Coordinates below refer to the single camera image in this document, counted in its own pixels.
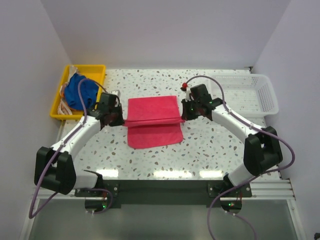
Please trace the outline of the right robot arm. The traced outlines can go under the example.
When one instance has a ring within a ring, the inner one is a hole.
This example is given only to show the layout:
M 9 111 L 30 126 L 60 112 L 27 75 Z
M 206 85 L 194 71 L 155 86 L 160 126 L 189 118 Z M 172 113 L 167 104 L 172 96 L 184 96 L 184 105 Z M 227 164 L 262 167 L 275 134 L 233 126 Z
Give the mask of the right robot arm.
M 205 117 L 222 125 L 244 144 L 243 162 L 223 177 L 221 188 L 227 196 L 235 196 L 241 190 L 240 184 L 282 162 L 282 150 L 273 127 L 254 124 L 232 111 L 223 98 L 213 99 L 205 84 L 189 87 L 183 83 L 181 90 L 185 92 L 181 101 L 183 120 Z

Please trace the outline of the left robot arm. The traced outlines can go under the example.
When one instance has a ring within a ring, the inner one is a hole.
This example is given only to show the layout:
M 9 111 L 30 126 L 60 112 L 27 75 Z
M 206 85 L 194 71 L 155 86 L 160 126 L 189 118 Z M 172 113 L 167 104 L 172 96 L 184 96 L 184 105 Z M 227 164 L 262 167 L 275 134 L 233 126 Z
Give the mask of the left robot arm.
M 76 163 L 76 157 L 104 127 L 117 127 L 124 123 L 120 92 L 101 93 L 99 102 L 87 110 L 87 114 L 64 138 L 37 151 L 34 184 L 63 195 L 78 189 L 86 189 L 95 197 L 101 195 L 104 190 L 102 175 L 82 170 Z

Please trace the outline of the pink microfiber towel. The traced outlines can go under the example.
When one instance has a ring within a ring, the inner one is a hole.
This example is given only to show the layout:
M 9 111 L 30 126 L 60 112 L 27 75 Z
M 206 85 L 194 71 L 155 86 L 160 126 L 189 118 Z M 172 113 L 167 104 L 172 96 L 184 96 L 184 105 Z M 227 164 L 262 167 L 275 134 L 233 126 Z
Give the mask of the pink microfiber towel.
M 148 149 L 183 141 L 178 99 L 174 95 L 128 99 L 127 144 L 134 149 Z

